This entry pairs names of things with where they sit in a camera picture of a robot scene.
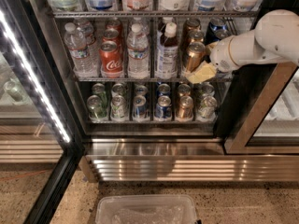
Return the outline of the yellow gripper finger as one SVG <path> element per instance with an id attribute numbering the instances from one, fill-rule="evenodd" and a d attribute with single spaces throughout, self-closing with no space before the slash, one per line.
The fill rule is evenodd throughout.
<path id="1" fill-rule="evenodd" d="M 202 83 L 214 76 L 216 76 L 217 70 L 212 63 L 203 61 L 194 71 L 186 73 L 185 77 L 192 83 Z"/>
<path id="2" fill-rule="evenodd" d="M 217 44 L 218 44 L 218 41 L 212 42 L 212 43 L 206 45 L 206 55 L 210 55 L 210 53 L 217 46 Z"/>

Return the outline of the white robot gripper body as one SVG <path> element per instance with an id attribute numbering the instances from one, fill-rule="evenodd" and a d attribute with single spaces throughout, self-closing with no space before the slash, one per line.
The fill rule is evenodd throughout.
<path id="1" fill-rule="evenodd" d="M 256 62 L 259 52 L 256 50 L 254 32 L 231 35 L 219 41 L 210 53 L 210 60 L 221 72 L 231 72 L 241 66 Z"/>

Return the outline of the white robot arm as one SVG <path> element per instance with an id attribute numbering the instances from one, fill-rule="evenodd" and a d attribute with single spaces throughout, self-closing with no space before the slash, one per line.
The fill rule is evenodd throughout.
<path id="1" fill-rule="evenodd" d="M 255 28 L 219 41 L 201 64 L 185 77 L 192 84 L 205 82 L 217 72 L 229 73 L 249 64 L 292 62 L 299 65 L 299 16 L 277 9 L 263 15 Z"/>

